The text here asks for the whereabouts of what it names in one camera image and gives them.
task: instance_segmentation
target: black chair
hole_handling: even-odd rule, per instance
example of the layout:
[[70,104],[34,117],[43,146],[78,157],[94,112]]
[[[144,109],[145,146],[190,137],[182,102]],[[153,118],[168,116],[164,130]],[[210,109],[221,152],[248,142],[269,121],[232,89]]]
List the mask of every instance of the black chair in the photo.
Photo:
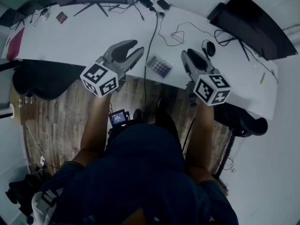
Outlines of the black chair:
[[39,179],[36,175],[27,174],[24,180],[9,183],[6,195],[13,204],[19,203],[21,205],[19,210],[28,217],[32,213],[32,197],[44,182],[45,176]]
[[79,79],[84,69],[66,63],[24,60],[13,75],[13,85],[20,96],[53,100]]
[[224,103],[215,106],[215,120],[232,131],[233,136],[261,136],[268,130],[266,119],[254,119],[246,110]]

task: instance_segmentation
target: leg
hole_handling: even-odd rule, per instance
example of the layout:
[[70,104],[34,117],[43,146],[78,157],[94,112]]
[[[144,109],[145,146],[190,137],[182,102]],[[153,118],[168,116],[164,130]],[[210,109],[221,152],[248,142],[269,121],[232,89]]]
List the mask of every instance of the leg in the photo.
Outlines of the leg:
[[167,100],[165,97],[163,97],[162,99],[160,99],[157,112],[154,115],[155,125],[164,128],[169,133],[171,133],[181,148],[177,128],[175,126],[172,117],[167,113],[166,108],[167,108]]

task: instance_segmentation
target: black cable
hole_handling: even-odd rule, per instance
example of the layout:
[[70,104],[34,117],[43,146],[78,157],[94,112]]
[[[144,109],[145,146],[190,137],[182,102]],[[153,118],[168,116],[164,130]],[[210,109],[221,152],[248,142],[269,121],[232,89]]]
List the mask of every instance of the black cable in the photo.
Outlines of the black cable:
[[127,7],[120,7],[120,5],[118,4],[118,5],[116,5],[116,6],[112,7],[112,8],[110,8],[110,9],[108,10],[108,12],[112,12],[112,10],[115,9],[115,8],[124,9],[124,10],[126,11],[126,10],[127,10],[128,8],[130,8],[132,5],[137,4],[138,1],[139,1],[139,0],[136,0],[136,1],[132,0],[132,3],[129,4]]
[[[146,56],[146,62],[147,62],[148,57],[149,57],[149,52],[150,52],[150,48],[151,48],[151,44],[152,44],[153,38],[154,38],[154,36],[156,34],[156,30],[158,29],[158,13],[157,13],[157,11],[155,10],[154,7],[150,7],[149,10],[150,11],[154,11],[155,14],[156,14],[156,25],[155,25],[155,30],[154,30],[154,33],[152,35],[151,41],[149,43],[149,48],[148,48],[147,56]],[[144,92],[145,92],[145,121],[147,121],[146,66],[144,67]]]
[[53,167],[52,165],[50,165],[50,164],[48,164],[48,163],[46,163],[46,162],[45,162],[45,164],[46,164],[46,166],[49,166],[49,167],[51,167],[51,168],[60,169],[60,168],[58,168],[58,167]]
[[[161,37],[163,38],[163,40],[165,41],[165,44],[166,44],[168,47],[174,47],[174,46],[179,46],[179,45],[181,45],[181,44],[184,44],[184,36],[185,36],[185,32],[184,32],[184,31],[178,31],[178,29],[179,29],[179,27],[180,27],[181,25],[184,25],[184,24],[187,24],[187,23],[191,24],[193,27],[195,27],[195,28],[196,28],[197,30],[199,30],[200,32],[202,32],[202,33],[208,33],[208,34],[211,35],[213,38],[215,38],[212,34],[210,34],[209,32],[206,32],[206,31],[202,31],[200,28],[196,27],[196,26],[195,26],[194,24],[192,24],[191,22],[184,22],[184,23],[179,24],[179,25],[177,26],[176,31],[175,31],[175,32],[172,32],[171,35],[170,35],[171,38],[175,39],[177,42],[179,42],[179,44],[169,45],[168,42],[166,41],[166,39],[164,38],[164,36],[160,34],[161,27],[162,27],[162,22],[163,22],[164,18],[165,18],[165,16],[164,16],[163,19],[160,21],[160,28],[159,28],[158,34],[159,34],[159,36],[161,36]],[[182,33],[182,34],[183,34],[183,35],[182,35],[182,38],[178,37],[178,36],[176,35],[177,33]]]
[[252,53],[246,46],[244,46],[244,47],[251,53],[252,57],[254,57],[254,59],[255,59],[259,64],[263,65],[270,73],[273,74],[273,76],[275,77],[276,82],[277,82],[277,84],[278,84],[278,79],[277,79],[276,75],[274,74],[274,72],[271,71],[270,69],[268,69],[264,64],[262,64],[262,63],[261,63],[261,62],[253,55],[253,53]]
[[40,19],[41,14],[37,17],[36,21],[33,23],[33,26],[36,27],[38,25],[38,20]]
[[232,166],[229,169],[224,169],[223,168],[223,170],[225,170],[225,171],[231,170],[233,168],[233,165],[234,165],[234,161],[230,157],[228,159],[232,161]]
[[206,40],[203,40],[203,42],[202,42],[202,44],[201,44],[201,48],[203,49],[203,43],[205,42],[205,41],[209,41],[208,39],[206,39]]
[[177,38],[179,38],[179,39],[181,40],[181,41],[178,41],[178,40],[177,40],[176,38],[174,38],[174,37],[172,36],[172,34],[171,34],[171,37],[172,37],[173,39],[175,39],[176,41],[178,41],[179,44],[169,45],[169,44],[167,43],[166,39],[164,38],[164,36],[160,34],[160,31],[161,31],[161,24],[162,24],[164,18],[165,18],[165,16],[163,16],[162,20],[160,21],[160,28],[159,28],[158,34],[159,34],[159,36],[161,36],[161,37],[163,38],[163,40],[165,41],[165,44],[166,44],[168,47],[175,47],[175,46],[184,44],[184,41],[183,41],[180,37],[174,35],[175,37],[177,37]]
[[18,24],[19,23],[17,23],[13,28],[10,27],[9,30],[14,30],[18,26]]
[[185,148],[185,146],[186,146],[186,144],[187,144],[188,135],[189,135],[189,133],[190,133],[190,131],[191,131],[191,129],[192,129],[192,126],[193,126],[194,121],[195,121],[195,118],[193,119],[191,125],[189,126],[189,129],[188,129],[188,132],[187,132],[187,136],[186,136],[186,139],[185,139],[184,144],[183,144],[183,147],[182,147],[182,152],[184,151],[184,148]]
[[133,4],[133,6],[139,11],[139,13],[140,13],[140,15],[141,15],[141,18],[142,18],[142,20],[143,21],[145,21],[145,19],[144,19],[144,17],[143,17],[143,15],[142,15],[142,13],[141,13],[141,11],[140,11],[140,9],[138,9],[137,8],[137,6],[135,5],[135,4]]
[[218,40],[217,40],[217,37],[218,36],[220,36],[222,33],[224,33],[225,31],[223,31],[223,30],[215,30],[215,33],[214,33],[214,38],[215,38],[215,40],[216,40],[216,42],[220,45],[220,46],[222,46],[222,47],[226,47],[231,41],[228,41],[226,44],[221,44],[221,42],[219,42]]

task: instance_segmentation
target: wire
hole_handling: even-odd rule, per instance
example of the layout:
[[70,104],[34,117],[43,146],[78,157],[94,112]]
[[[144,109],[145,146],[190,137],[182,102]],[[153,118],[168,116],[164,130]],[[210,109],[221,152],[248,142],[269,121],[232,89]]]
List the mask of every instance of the wire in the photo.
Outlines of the wire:
[[[131,4],[129,4],[127,7],[120,7],[120,5],[118,4],[118,5],[116,5],[116,6],[114,6],[114,7],[110,7],[110,5],[109,5],[109,9],[108,9],[108,12],[110,12],[110,13],[119,13],[119,14],[122,14],[122,13],[124,13],[127,9],[129,9],[132,5],[133,6],[135,6],[135,8],[139,11],[139,13],[140,13],[140,15],[141,15],[141,18],[143,19],[143,21],[144,21],[144,17],[143,17],[143,15],[142,15],[142,13],[141,13],[141,11],[136,7],[136,4],[138,3],[138,1],[139,0],[132,0],[132,3]],[[117,11],[112,11],[113,9],[116,9],[116,8],[118,8],[118,9],[123,9],[124,11],[123,12],[117,12]]]
[[163,38],[163,40],[165,41],[165,44],[166,44],[168,47],[175,47],[175,46],[184,44],[184,41],[183,41],[180,37],[178,37],[178,36],[176,36],[176,35],[173,36],[173,33],[171,33],[171,37],[172,37],[173,39],[175,39],[176,41],[178,41],[179,44],[169,45],[169,44],[167,43],[166,39],[164,38],[164,36],[160,34],[160,31],[161,31],[161,24],[162,24],[164,18],[165,18],[165,16],[163,16],[162,20],[160,21],[160,28],[159,28],[158,34],[159,34],[159,36],[161,36],[161,37]]
[[232,166],[231,166],[231,168],[229,168],[229,169],[224,169],[224,168],[223,168],[223,170],[225,170],[225,171],[231,170],[231,169],[233,168],[233,165],[234,165],[234,161],[233,161],[230,157],[228,157],[228,159],[232,161]]
[[[192,24],[191,22],[184,22],[184,23],[179,24],[179,25],[177,26],[176,31],[175,31],[175,32],[172,32],[171,35],[170,35],[171,38],[175,39],[175,40],[176,40],[177,42],[179,42],[179,43],[178,43],[178,44],[170,45],[170,44],[168,44],[168,42],[167,42],[167,40],[164,38],[164,36],[160,34],[161,27],[162,27],[162,22],[163,22],[164,18],[165,18],[165,16],[164,16],[164,17],[162,18],[162,20],[160,21],[160,28],[159,28],[158,34],[159,34],[159,36],[161,36],[161,37],[163,38],[163,40],[165,41],[165,44],[166,44],[168,47],[175,47],[175,46],[179,46],[179,45],[181,45],[181,44],[184,44],[184,36],[185,36],[185,32],[184,32],[184,31],[178,31],[178,29],[179,29],[179,27],[180,27],[181,25],[184,25],[184,24],[187,24],[187,23],[191,24],[193,27],[195,27],[195,28],[196,28],[197,30],[199,30],[200,32],[202,32],[202,33],[208,33],[210,36],[212,36],[213,38],[215,38],[211,33],[206,32],[206,31],[202,31],[200,28],[196,27],[196,26],[195,26],[194,24]],[[182,38],[178,37],[178,36],[176,35],[177,33],[182,33]]]
[[49,163],[46,163],[46,162],[45,162],[45,164],[46,164],[46,166],[49,166],[49,167],[51,167],[51,168],[55,168],[55,169],[58,169],[58,170],[60,169],[60,168],[58,168],[58,167],[53,167],[53,166],[50,165]]
[[[151,44],[152,44],[153,38],[154,38],[154,36],[156,34],[156,30],[158,29],[158,13],[157,13],[157,11],[155,10],[154,7],[151,7],[151,8],[153,8],[153,11],[156,14],[156,25],[155,25],[155,30],[154,30],[154,33],[152,35],[151,41],[149,43],[149,48],[148,48],[147,56],[146,56],[146,62],[147,62],[148,57],[149,57],[149,52],[150,52],[150,48],[151,48]],[[144,92],[145,92],[145,121],[146,121],[147,120],[146,66],[144,67]]]
[[187,136],[186,136],[186,139],[185,139],[184,144],[183,144],[183,147],[182,147],[182,152],[184,151],[184,148],[185,148],[185,146],[186,146],[186,144],[187,144],[188,135],[189,135],[189,133],[190,133],[190,131],[191,131],[191,129],[192,129],[192,126],[193,126],[194,121],[195,121],[195,118],[193,119],[191,125],[189,126],[189,129],[188,129],[188,132],[187,132]]
[[9,30],[14,30],[18,26],[18,24],[19,23],[17,23],[13,28],[10,27]]
[[[224,33],[224,32],[226,32],[226,31],[223,31],[223,30],[215,30],[215,33],[214,33],[214,35],[215,35],[215,40],[217,41],[217,43],[218,43],[220,46],[223,46],[223,47],[227,46],[227,45],[231,42],[231,40],[230,40],[230,41],[228,41],[225,45],[223,45],[223,44],[221,44],[221,43],[217,40],[217,37],[218,37],[219,35],[221,35],[222,33]],[[253,55],[253,53],[245,46],[245,44],[243,44],[243,45],[244,45],[244,47],[251,53],[252,57],[254,57],[254,59],[255,59],[259,64],[263,65],[270,73],[273,74],[273,76],[275,77],[276,82],[277,82],[277,84],[278,84],[278,79],[277,79],[276,75],[274,74],[274,72],[271,71],[270,69],[268,69],[264,64],[262,64],[262,63],[261,63],[261,62]]]
[[259,64],[263,65],[270,73],[273,74],[273,76],[275,77],[276,82],[277,82],[277,84],[278,84],[278,79],[277,79],[276,75],[274,74],[274,72],[271,71],[270,69],[268,69],[264,64],[262,64],[262,63],[261,63],[261,62],[253,55],[253,53],[252,53],[246,46],[244,46],[244,47],[251,53],[252,57],[254,57],[254,59],[255,59]]
[[135,4],[133,4],[133,6],[139,11],[139,13],[140,13],[140,15],[141,15],[141,18],[142,18],[142,20],[143,21],[145,21],[145,19],[144,19],[144,17],[143,17],[143,15],[142,15],[142,13],[141,13],[141,11],[137,8],[137,6],[135,5]]
[[230,41],[228,41],[225,45],[224,44],[221,44],[221,42],[219,42],[218,40],[217,40],[217,37],[218,36],[220,36],[222,33],[224,33],[225,31],[223,31],[223,30],[215,30],[215,33],[214,33],[214,38],[215,38],[215,40],[216,40],[216,42],[220,45],[220,46],[222,46],[222,47],[226,47],[230,42],[231,42],[231,40]]
[[41,151],[43,157],[45,158],[45,154],[44,154],[43,151],[41,150],[41,147],[38,145],[37,141],[34,139],[34,136],[33,136],[32,132],[31,132],[31,130],[30,130],[30,128],[29,128],[27,122],[25,122],[25,124],[26,124],[26,126],[27,126],[27,128],[28,128],[28,130],[29,130],[30,135],[31,135],[32,138],[33,138],[34,143],[37,145],[38,149]]
[[112,103],[109,103],[109,113],[113,113],[113,105]]
[[209,41],[208,39],[206,40],[203,40],[202,44],[201,44],[201,48],[203,49],[203,43],[206,42],[206,41]]
[[37,17],[36,21],[33,23],[33,26],[36,27],[38,25],[38,20],[40,19],[41,14]]

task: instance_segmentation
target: small screen device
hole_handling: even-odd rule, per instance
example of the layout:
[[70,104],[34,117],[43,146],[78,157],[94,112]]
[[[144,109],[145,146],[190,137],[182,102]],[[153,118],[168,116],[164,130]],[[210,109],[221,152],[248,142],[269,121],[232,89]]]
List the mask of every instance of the small screen device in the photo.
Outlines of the small screen device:
[[128,112],[125,112],[125,110],[122,109],[109,114],[109,120],[112,124],[112,127],[114,128],[116,126],[126,124],[126,122],[129,121],[129,115]]

